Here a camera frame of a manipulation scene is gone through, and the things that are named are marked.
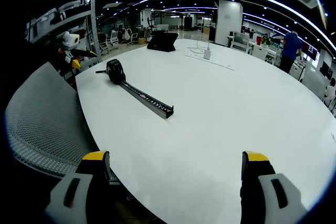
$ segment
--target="man in blue shirt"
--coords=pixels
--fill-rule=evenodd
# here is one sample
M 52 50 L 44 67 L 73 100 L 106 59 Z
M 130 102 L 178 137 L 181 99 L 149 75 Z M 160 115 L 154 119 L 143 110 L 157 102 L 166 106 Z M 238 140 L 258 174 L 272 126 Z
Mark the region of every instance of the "man in blue shirt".
M 289 73 L 296 57 L 301 56 L 301 40 L 298 38 L 298 34 L 295 31 L 287 33 L 284 40 L 284 50 L 282 51 L 282 59 L 279 68 Z

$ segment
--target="metal shelving unit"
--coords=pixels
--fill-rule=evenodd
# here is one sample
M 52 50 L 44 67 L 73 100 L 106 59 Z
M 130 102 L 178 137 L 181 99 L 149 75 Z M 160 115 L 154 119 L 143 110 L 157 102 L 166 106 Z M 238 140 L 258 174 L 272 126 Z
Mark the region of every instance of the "metal shelving unit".
M 35 16 L 41 16 L 46 11 L 55 8 L 60 7 L 63 4 L 66 4 L 67 2 L 76 1 L 76 0 L 38 0 L 36 2 L 36 10 L 35 10 Z M 81 6 L 85 5 L 86 0 L 81 0 Z M 63 34 L 65 31 L 70 30 L 72 28 L 75 28 L 77 26 L 80 26 L 80 28 L 77 28 L 76 30 L 80 29 L 86 29 L 87 30 L 87 49 L 90 49 L 91 51 L 95 52 L 98 55 L 98 61 L 101 61 L 101 54 L 99 50 L 99 42 L 98 42 L 98 35 L 97 35 L 97 25 L 96 25 L 96 0 L 90 0 L 90 10 L 86 10 L 82 13 L 75 14 L 73 16 L 67 17 L 66 19 L 54 24 L 49 25 L 47 29 L 38 31 L 38 34 L 36 37 L 31 38 L 30 32 L 31 28 L 30 26 L 27 28 L 28 38 L 30 38 L 30 42 L 32 43 L 41 43 L 45 44 L 49 40 L 53 39 L 60 39 L 61 34 Z

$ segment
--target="potted plant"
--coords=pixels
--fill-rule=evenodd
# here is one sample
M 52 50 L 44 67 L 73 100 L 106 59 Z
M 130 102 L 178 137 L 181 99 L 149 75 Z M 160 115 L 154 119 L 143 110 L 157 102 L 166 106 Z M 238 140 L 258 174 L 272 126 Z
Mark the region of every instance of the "potted plant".
M 263 47 L 268 47 L 269 45 L 271 45 L 271 41 L 267 37 L 263 37 L 261 39 L 261 43 L 262 43 Z

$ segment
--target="white column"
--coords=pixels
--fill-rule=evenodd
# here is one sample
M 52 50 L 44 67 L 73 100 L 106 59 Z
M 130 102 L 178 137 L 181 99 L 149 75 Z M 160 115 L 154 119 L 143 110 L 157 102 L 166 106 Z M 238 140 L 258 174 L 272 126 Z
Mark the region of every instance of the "white column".
M 195 26 L 195 14 L 190 14 L 191 16 L 191 27 Z
M 151 11 L 150 8 L 142 9 L 140 11 L 140 24 L 143 27 L 148 27 L 147 18 L 149 18 L 149 20 L 151 20 L 151 15 L 152 15 L 152 11 Z
M 243 7 L 240 3 L 220 0 L 217 10 L 215 43 L 227 46 L 230 31 L 240 32 Z
M 322 67 L 323 62 L 325 62 L 329 67 L 331 67 L 332 59 L 330 54 L 328 54 L 328 52 L 325 51 L 324 49 L 321 49 L 319 62 L 316 67 L 318 70 L 320 70 L 320 67 Z

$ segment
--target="blue shirt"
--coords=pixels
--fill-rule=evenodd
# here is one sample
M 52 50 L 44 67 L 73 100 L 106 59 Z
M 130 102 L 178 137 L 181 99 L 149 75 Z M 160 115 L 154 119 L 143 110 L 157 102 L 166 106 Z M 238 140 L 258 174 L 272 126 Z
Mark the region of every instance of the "blue shirt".
M 285 36 L 286 46 L 282 55 L 291 60 L 296 59 L 296 52 L 301 49 L 302 42 L 295 33 L 287 33 Z

